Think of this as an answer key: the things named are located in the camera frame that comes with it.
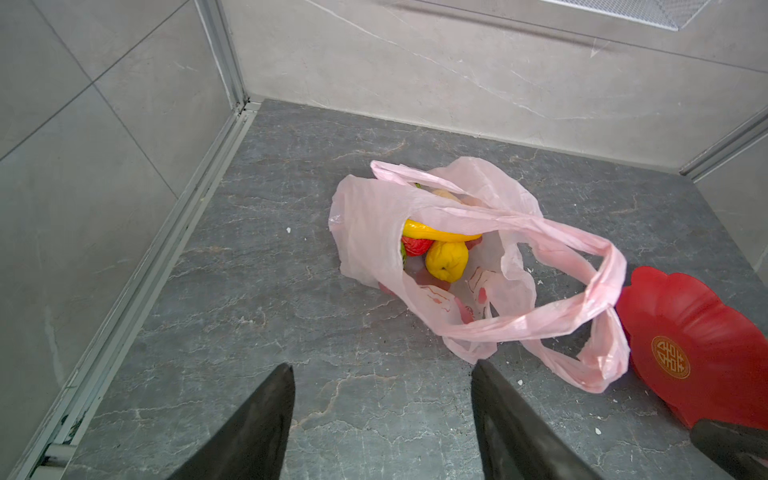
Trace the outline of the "yellow fake lemon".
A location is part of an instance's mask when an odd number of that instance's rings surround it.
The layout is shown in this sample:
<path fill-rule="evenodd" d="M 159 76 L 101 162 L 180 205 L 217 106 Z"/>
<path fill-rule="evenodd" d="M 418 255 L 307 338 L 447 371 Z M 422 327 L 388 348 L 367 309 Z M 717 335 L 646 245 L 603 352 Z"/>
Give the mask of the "yellow fake lemon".
<path fill-rule="evenodd" d="M 465 242 L 435 241 L 425 256 L 427 271 L 436 279 L 453 283 L 459 280 L 469 262 Z"/>

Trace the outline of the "pink plastic bag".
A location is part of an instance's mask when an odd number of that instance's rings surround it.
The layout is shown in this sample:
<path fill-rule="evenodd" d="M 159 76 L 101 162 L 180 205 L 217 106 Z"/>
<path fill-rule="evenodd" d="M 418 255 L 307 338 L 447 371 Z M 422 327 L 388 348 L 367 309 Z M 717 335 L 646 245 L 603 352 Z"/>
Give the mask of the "pink plastic bag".
<path fill-rule="evenodd" d="M 630 349 L 615 310 L 626 261 L 609 240 L 544 218 L 528 190 L 483 159 L 429 171 L 374 161 L 371 170 L 345 177 L 332 199 L 343 275 L 391 291 L 469 363 L 518 341 L 587 392 L 626 373 Z M 408 220 L 481 236 L 451 287 L 405 270 Z"/>

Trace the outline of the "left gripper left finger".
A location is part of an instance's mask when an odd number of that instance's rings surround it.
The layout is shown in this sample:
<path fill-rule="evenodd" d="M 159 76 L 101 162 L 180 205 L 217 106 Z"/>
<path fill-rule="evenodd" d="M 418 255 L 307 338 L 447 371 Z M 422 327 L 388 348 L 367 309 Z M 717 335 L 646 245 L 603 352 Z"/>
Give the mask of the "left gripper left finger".
<path fill-rule="evenodd" d="M 172 479 L 277 479 L 295 405 L 292 366 L 278 365 Z"/>

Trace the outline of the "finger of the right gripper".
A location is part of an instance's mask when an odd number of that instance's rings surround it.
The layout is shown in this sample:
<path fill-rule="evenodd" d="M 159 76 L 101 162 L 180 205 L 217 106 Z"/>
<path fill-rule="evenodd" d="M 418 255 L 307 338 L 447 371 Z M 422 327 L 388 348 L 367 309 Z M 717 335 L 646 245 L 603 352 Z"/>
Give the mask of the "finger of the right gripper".
<path fill-rule="evenodd" d="M 692 444 L 740 480 L 767 480 L 767 431 L 701 419 L 690 432 Z"/>

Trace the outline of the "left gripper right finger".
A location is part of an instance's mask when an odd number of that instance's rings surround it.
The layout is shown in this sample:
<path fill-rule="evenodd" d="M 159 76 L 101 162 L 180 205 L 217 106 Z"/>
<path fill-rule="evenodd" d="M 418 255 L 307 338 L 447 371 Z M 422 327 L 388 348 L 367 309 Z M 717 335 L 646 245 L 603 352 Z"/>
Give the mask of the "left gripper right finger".
<path fill-rule="evenodd" d="M 488 361 L 472 370 L 471 401 L 486 479 L 597 479 Z"/>

